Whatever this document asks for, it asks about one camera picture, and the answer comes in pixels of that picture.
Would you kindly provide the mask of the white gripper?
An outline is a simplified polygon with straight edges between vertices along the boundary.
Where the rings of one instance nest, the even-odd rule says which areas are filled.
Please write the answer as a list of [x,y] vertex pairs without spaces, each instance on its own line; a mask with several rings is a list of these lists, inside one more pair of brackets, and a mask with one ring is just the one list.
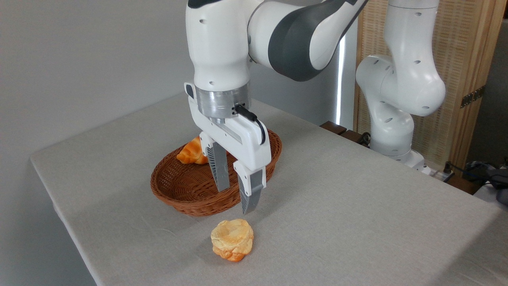
[[230,187],[229,152],[238,160],[233,167],[238,177],[243,214],[252,212],[266,187],[265,166],[271,162],[271,149],[265,125],[236,111],[239,106],[250,108],[249,84],[224,92],[206,91],[192,83],[184,83],[184,86],[192,119],[202,130],[202,152],[208,159],[218,191]]

